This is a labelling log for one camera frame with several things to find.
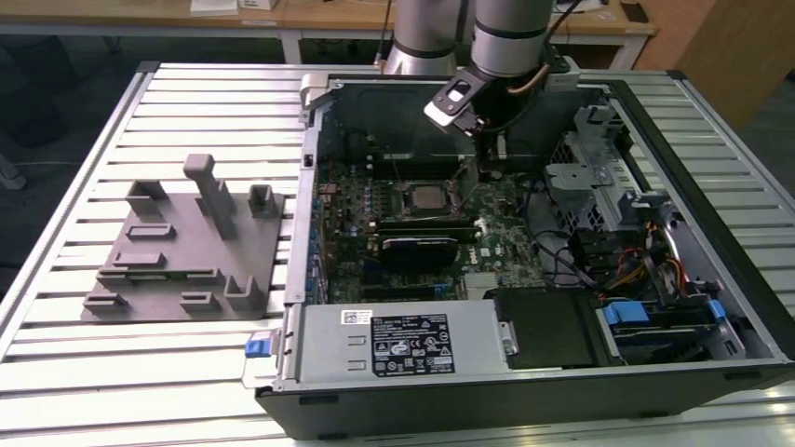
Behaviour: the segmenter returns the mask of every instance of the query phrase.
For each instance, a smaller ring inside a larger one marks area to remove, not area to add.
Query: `red cable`
[[[643,251],[643,249],[626,249],[622,253],[622,256],[619,256],[619,271],[616,273],[616,276],[619,276],[623,271],[623,258],[627,254],[634,253],[635,251]]]

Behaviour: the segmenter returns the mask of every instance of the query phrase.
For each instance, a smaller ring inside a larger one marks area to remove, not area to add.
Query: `wooden table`
[[[241,9],[236,16],[192,17],[189,0],[1,0],[0,33],[275,37],[287,63],[300,63],[301,38],[378,39],[386,10],[378,0],[280,0],[271,11]],[[619,47],[610,67],[615,69],[632,68],[658,30],[650,23],[628,21],[618,0],[567,22],[552,42]]]

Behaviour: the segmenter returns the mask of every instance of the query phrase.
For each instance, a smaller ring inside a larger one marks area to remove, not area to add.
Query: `white sticker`
[[[371,324],[371,310],[343,310],[340,312],[341,324]]]
[[[245,26],[276,26],[272,20],[241,20],[240,23]]]

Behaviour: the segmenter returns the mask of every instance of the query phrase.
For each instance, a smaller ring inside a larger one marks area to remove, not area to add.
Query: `table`
[[[243,388],[244,342],[280,326],[281,292],[260,321],[85,324],[83,295],[111,250],[133,179],[184,191],[181,162],[212,153],[231,190],[269,183],[295,208],[303,127],[299,80],[370,66],[161,64],[136,74],[0,304],[4,446],[317,447],[284,437]],[[795,312],[795,203],[687,82],[618,73],[707,193],[772,289]],[[599,83],[616,73],[584,71]],[[648,182],[662,188],[642,152]],[[271,285],[287,278],[293,222],[281,224]],[[795,383],[730,395],[679,416],[407,435],[355,445],[720,447],[791,445]]]
[[[368,0],[280,0],[271,11],[241,9],[237,16],[201,18],[189,15],[189,0],[4,0],[0,33],[271,37],[281,41],[287,63],[299,64],[300,39],[379,39],[384,15],[384,4]],[[628,21],[618,0],[567,22],[554,44],[619,47],[614,69],[632,68],[658,30],[651,23]]]

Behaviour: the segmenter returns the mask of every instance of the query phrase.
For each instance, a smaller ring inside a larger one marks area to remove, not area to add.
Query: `blue latch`
[[[606,314],[606,320],[610,326],[619,323],[644,323],[648,321],[643,303],[638,301],[610,303],[602,310]]]
[[[723,308],[723,304],[720,304],[720,302],[718,300],[710,300],[710,302],[707,303],[707,306],[710,307],[710,310],[712,311],[712,315],[715,316],[715,319],[718,319],[718,320],[726,319],[726,309]]]
[[[248,340],[245,342],[245,358],[264,359],[271,357],[271,339]]]

